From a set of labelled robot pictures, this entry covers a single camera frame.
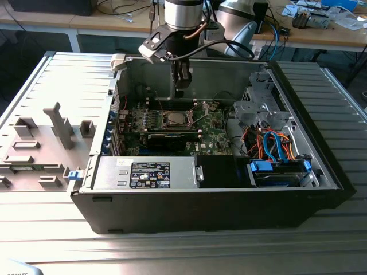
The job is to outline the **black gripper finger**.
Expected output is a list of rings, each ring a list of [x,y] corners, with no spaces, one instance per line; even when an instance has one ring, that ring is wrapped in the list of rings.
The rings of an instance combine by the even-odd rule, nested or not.
[[[183,98],[184,90],[187,89],[192,82],[192,74],[189,69],[190,62],[188,58],[172,62],[171,74],[173,77],[175,98]]]

